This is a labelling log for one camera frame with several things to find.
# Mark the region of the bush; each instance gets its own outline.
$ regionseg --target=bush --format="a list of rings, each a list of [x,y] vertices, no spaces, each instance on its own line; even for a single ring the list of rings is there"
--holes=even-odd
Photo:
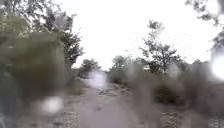
[[[178,96],[165,85],[161,85],[153,90],[154,101],[164,105],[177,105]]]
[[[0,49],[7,50],[1,51],[5,56],[0,62],[18,82],[25,102],[50,95],[64,84],[64,51],[57,35],[33,33],[12,44],[11,49],[1,45]]]

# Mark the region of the tree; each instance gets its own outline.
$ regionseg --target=tree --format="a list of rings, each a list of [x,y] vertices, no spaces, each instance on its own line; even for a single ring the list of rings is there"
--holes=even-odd
[[[121,55],[116,56],[112,60],[113,63],[114,63],[113,67],[114,68],[123,68],[127,64],[128,60],[130,60],[130,58],[128,58],[128,57],[124,57],[124,56],[121,56]]]
[[[159,22],[150,21],[148,28],[151,30],[149,37],[144,39],[145,48],[140,48],[143,55],[146,58],[152,57],[152,61],[146,61],[145,63],[149,65],[151,71],[166,73],[168,66],[171,61],[180,61],[180,56],[175,55],[175,49],[171,49],[170,45],[163,45],[158,43],[156,40],[156,35],[158,30],[161,29],[161,24]]]
[[[91,71],[99,70],[100,68],[101,67],[98,65],[98,62],[96,62],[94,59],[85,59],[79,68],[78,76],[81,78],[88,78],[88,75]]]

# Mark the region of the overcast sky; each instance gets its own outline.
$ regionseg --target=overcast sky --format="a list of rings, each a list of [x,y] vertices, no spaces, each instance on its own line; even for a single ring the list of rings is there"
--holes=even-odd
[[[94,58],[103,69],[116,55],[141,56],[138,47],[149,30],[149,19],[162,22],[160,40],[178,50],[186,61],[209,59],[210,41],[220,28],[213,22],[196,19],[185,0],[57,0],[68,14],[77,14],[74,31],[80,29],[81,46],[86,52],[78,59]]]

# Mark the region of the dirt path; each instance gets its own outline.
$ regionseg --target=dirt path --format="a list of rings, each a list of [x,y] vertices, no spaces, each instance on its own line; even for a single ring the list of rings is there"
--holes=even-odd
[[[19,128],[143,128],[128,99],[118,90],[105,94],[85,88],[81,96],[67,96],[64,108],[54,116],[27,116]]]

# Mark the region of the ground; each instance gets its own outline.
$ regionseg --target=ground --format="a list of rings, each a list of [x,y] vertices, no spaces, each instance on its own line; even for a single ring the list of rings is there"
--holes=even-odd
[[[66,96],[64,107],[56,115],[26,115],[19,128],[144,128],[130,105],[124,89],[102,92],[85,87],[82,95]]]

